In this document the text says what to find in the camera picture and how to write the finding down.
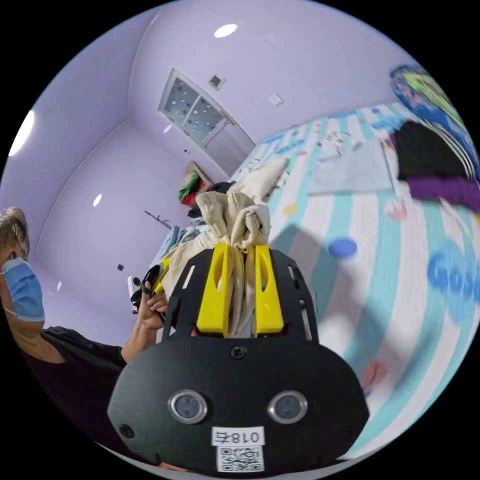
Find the person's left hand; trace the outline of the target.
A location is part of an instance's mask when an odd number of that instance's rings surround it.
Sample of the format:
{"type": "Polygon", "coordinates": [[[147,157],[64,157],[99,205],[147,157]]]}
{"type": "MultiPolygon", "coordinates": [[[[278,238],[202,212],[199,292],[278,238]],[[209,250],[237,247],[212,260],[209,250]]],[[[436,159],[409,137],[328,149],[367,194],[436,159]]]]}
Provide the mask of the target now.
{"type": "Polygon", "coordinates": [[[138,321],[140,326],[148,333],[156,333],[164,327],[168,299],[163,290],[155,292],[150,287],[151,285],[147,281],[141,290],[138,321]]]}

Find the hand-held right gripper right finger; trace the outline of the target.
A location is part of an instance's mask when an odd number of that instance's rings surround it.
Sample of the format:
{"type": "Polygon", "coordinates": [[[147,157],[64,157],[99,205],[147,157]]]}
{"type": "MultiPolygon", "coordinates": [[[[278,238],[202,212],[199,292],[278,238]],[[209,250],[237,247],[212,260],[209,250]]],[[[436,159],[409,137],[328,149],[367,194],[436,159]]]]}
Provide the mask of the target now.
{"type": "Polygon", "coordinates": [[[284,319],[268,245],[255,247],[255,335],[280,334],[284,319]]]}

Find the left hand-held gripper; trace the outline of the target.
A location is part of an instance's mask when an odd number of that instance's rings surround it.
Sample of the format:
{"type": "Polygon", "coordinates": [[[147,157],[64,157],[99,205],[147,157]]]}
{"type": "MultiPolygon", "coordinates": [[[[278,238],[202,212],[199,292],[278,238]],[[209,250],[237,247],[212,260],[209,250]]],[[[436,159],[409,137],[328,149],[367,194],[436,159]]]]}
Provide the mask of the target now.
{"type": "Polygon", "coordinates": [[[155,267],[151,268],[145,276],[142,288],[149,282],[150,289],[155,295],[163,292],[163,281],[169,270],[170,260],[170,258],[163,258],[155,267]]]}

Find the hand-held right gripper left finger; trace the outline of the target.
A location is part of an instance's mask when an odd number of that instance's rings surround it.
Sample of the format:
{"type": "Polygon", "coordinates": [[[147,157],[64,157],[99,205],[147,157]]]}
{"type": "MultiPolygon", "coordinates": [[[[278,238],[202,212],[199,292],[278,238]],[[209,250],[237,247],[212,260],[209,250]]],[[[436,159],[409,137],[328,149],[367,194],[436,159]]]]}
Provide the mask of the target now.
{"type": "Polygon", "coordinates": [[[196,328],[201,334],[227,336],[230,305],[228,244],[214,246],[207,267],[196,328]]]}

